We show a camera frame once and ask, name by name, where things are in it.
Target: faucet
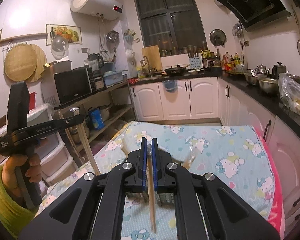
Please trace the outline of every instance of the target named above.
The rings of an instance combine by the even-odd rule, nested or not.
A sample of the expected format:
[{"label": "faucet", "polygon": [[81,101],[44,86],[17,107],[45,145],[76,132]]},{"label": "faucet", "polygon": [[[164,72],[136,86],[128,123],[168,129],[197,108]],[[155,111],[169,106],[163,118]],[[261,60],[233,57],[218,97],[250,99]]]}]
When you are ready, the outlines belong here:
[{"label": "faucet", "polygon": [[152,69],[151,69],[150,64],[149,64],[149,59],[148,59],[147,56],[143,56],[143,59],[140,61],[141,67],[144,67],[147,63],[148,63],[149,74],[152,77]]}]

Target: water heater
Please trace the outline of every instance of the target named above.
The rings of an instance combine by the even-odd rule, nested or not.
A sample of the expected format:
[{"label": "water heater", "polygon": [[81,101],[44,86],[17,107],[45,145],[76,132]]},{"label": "water heater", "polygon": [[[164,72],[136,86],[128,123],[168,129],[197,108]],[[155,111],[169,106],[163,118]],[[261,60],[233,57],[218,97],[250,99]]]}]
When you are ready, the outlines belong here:
[{"label": "water heater", "polygon": [[72,0],[71,11],[93,16],[103,15],[106,20],[117,19],[123,5],[116,0]]}]

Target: blue hello kitty tablecloth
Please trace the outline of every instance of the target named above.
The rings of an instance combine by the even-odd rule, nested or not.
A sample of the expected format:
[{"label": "blue hello kitty tablecloth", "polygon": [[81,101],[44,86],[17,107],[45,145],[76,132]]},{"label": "blue hello kitty tablecloth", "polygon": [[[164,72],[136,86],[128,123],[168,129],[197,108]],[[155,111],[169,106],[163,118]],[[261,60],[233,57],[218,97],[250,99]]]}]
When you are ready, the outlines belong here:
[{"label": "blue hello kitty tablecloth", "polygon": [[[260,215],[268,220],[273,204],[276,180],[268,154],[251,126],[174,126],[145,122],[126,124],[95,156],[101,173],[109,172],[125,160],[122,139],[129,152],[140,148],[141,139],[157,138],[158,146],[183,162],[190,148],[199,155],[189,171],[203,175],[212,172],[233,189]],[[38,214],[83,174],[93,172],[90,163],[52,186],[44,198]],[[156,208],[157,233],[151,232],[149,206],[142,199],[127,198],[122,223],[122,240],[177,239],[173,204]]]}]

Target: window frame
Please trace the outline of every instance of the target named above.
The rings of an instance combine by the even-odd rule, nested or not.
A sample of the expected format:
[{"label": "window frame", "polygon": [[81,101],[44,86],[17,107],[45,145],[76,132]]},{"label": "window frame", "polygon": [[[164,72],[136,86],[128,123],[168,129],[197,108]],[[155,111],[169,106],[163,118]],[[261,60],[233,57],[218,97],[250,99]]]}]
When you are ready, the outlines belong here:
[{"label": "window frame", "polygon": [[201,26],[202,26],[202,30],[203,30],[203,38],[204,38],[203,41],[204,41],[204,44],[205,44],[205,48],[203,48],[203,49],[207,49],[206,35],[205,35],[205,32],[204,32],[204,28],[203,28],[203,24],[202,24],[202,19],[201,19],[201,16],[200,16],[200,13],[199,13],[199,10],[198,10],[198,7],[197,7],[197,3],[195,2],[195,0],[192,0],[193,6],[191,8],[189,8],[189,6],[184,6],[184,7],[173,8],[173,9],[168,9],[167,1],[163,0],[164,6],[165,6],[165,9],[166,9],[165,13],[164,12],[163,13],[159,13],[159,14],[151,13],[151,14],[148,14],[147,16],[144,16],[144,17],[141,17],[141,15],[140,15],[140,12],[139,12],[140,6],[139,6],[139,3],[138,3],[138,0],[134,0],[134,2],[135,2],[135,6],[136,6],[137,15],[138,15],[138,21],[139,21],[139,26],[140,26],[140,30],[141,30],[141,37],[142,37],[144,48],[147,47],[146,40],[147,40],[147,42],[149,42],[149,39],[146,38],[145,35],[144,35],[144,31],[142,29],[142,22],[141,22],[142,20],[156,18],[156,17],[159,17],[159,16],[166,15],[167,21],[169,23],[169,28],[170,28],[172,43],[175,45],[174,47],[177,47],[178,49],[181,49],[178,46],[178,42],[177,42],[177,38],[176,38],[174,26],[173,26],[171,14],[178,13],[178,12],[184,12],[184,11],[196,10],[196,12],[198,13],[198,15],[200,17],[200,22],[201,22]]}]

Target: person's arm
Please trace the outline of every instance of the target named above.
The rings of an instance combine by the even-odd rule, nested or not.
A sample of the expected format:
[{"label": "person's arm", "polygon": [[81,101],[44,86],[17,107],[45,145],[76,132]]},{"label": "person's arm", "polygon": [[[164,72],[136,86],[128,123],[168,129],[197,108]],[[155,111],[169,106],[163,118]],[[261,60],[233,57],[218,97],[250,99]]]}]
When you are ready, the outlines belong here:
[{"label": "person's arm", "polygon": [[[15,239],[38,211],[38,207],[33,210],[23,207],[24,201],[14,170],[16,166],[21,166],[25,162],[26,156],[13,155],[9,157],[4,166],[0,166],[0,221]],[[30,165],[31,167],[27,171],[27,175],[31,177],[30,182],[39,182],[41,166],[38,155],[34,155],[30,159]]]}]

